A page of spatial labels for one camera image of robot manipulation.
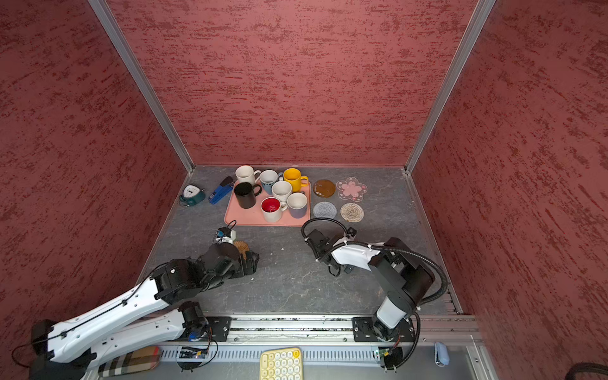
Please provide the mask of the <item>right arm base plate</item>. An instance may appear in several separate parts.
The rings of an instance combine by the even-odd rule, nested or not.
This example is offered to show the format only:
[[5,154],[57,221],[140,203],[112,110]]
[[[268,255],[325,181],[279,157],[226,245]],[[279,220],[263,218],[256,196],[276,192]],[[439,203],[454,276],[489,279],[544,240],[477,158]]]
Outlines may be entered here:
[[394,328],[385,326],[376,317],[354,317],[351,321],[355,342],[409,343],[415,338],[413,323],[408,319],[401,319]]

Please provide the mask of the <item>dark brown cork coaster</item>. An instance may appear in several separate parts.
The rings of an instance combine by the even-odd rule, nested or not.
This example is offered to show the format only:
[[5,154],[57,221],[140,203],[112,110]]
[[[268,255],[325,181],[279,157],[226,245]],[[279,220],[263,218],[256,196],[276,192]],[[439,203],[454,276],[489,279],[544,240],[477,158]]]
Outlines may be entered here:
[[313,184],[312,190],[316,196],[330,198],[336,191],[336,185],[330,180],[321,179]]

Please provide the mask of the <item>grey blue woven coaster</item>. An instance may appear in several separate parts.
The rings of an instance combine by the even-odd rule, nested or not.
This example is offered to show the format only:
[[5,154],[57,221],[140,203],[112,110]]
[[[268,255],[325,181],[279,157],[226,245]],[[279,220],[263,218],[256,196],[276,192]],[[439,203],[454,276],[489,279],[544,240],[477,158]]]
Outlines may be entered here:
[[313,215],[315,218],[334,219],[337,216],[337,208],[331,202],[319,202],[313,207]]

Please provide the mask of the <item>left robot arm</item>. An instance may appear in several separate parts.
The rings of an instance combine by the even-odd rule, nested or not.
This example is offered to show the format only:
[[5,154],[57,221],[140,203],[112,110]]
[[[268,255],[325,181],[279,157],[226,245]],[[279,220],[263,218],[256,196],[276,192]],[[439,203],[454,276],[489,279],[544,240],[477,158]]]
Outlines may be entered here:
[[160,264],[134,288],[66,321],[32,328],[31,379],[81,379],[119,356],[171,340],[212,341],[212,327],[195,296],[253,275],[259,255],[228,242],[197,259]]

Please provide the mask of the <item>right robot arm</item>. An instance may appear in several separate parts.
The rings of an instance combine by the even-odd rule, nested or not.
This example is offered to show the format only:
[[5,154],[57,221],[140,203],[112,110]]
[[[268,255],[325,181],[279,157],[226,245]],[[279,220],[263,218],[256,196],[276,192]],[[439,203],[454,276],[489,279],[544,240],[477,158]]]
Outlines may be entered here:
[[447,276],[441,266],[398,238],[370,244],[353,240],[349,234],[329,238],[318,230],[302,236],[316,261],[330,271],[336,269],[337,275],[358,268],[375,277],[386,297],[367,325],[379,340],[393,340],[402,320],[447,292]]

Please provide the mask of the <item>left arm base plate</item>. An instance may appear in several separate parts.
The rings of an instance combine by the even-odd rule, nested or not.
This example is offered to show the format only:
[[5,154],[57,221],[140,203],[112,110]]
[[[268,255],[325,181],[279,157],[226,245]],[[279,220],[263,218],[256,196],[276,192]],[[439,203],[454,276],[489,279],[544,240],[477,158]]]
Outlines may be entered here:
[[231,330],[232,318],[209,317],[196,321],[187,333],[187,339],[191,342],[225,342]]

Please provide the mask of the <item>pink flower coaster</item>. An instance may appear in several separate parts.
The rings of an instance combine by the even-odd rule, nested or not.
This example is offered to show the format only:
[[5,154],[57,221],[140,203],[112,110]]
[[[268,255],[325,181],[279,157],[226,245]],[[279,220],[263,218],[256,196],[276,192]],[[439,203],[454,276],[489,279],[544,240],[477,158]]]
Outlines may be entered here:
[[356,177],[348,177],[336,183],[338,196],[342,200],[359,203],[367,194],[367,185],[361,183]]

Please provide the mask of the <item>woven rattan coaster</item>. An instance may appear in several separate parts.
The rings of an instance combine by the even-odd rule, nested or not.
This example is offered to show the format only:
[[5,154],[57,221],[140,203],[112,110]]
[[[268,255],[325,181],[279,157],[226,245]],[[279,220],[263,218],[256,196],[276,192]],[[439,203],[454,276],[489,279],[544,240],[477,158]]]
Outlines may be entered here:
[[248,252],[250,251],[249,245],[244,241],[234,241],[233,244],[238,249],[242,258],[246,260],[248,257]]

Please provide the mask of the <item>colourful zigzag woven coaster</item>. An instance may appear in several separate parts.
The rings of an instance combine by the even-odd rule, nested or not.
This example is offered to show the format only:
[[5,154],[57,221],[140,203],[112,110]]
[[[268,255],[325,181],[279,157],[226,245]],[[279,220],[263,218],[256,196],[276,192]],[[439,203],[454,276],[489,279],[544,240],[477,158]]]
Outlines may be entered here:
[[349,223],[359,223],[364,219],[364,209],[359,204],[348,203],[340,208],[340,216]]

